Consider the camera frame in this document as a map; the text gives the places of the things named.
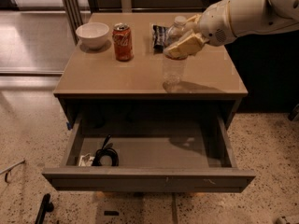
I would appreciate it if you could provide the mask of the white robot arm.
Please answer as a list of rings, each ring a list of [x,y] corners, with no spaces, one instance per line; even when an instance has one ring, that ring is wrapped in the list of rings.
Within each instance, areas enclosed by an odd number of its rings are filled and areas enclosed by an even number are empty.
[[[299,0],[221,0],[209,6],[164,54],[182,60],[204,45],[230,44],[246,35],[275,35],[299,28]]]

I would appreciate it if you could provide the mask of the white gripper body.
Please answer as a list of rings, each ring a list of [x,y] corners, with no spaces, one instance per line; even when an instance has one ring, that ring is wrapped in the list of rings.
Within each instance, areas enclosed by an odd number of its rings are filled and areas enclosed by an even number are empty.
[[[207,39],[210,46],[222,46],[236,40],[230,23],[230,0],[208,7],[197,23],[199,32]]]

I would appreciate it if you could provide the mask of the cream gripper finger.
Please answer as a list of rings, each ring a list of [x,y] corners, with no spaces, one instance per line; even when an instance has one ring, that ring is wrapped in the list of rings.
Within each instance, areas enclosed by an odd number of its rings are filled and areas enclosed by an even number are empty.
[[[164,50],[164,54],[171,59],[185,59],[195,55],[206,43],[206,38],[200,33],[184,35],[179,41],[171,44]]]
[[[201,19],[201,14],[195,14],[191,17],[189,17],[184,24],[184,30],[190,31],[194,30],[195,32],[199,32],[199,21]]]

